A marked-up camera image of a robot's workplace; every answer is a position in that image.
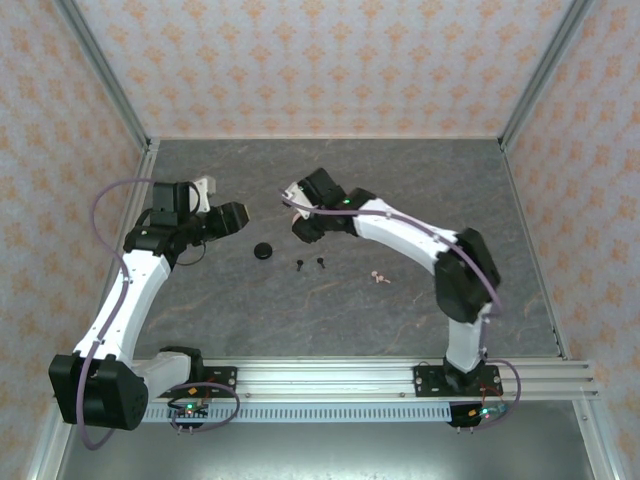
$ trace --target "orange patterned wall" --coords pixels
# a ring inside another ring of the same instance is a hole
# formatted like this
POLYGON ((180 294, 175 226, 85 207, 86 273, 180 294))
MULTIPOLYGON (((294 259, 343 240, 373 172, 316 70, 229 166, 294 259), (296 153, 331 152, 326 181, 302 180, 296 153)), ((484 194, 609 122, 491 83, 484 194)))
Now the orange patterned wall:
POLYGON ((556 311, 640 470, 640 8, 599 0, 509 154, 556 311))
POLYGON ((570 0, 80 0, 151 136, 502 133, 570 0))
MULTIPOLYGON (((0 478, 26 473, 52 389, 104 287, 88 207, 139 152, 51 0, 0 2, 0 478)), ((105 199, 113 237, 126 192, 105 199)))

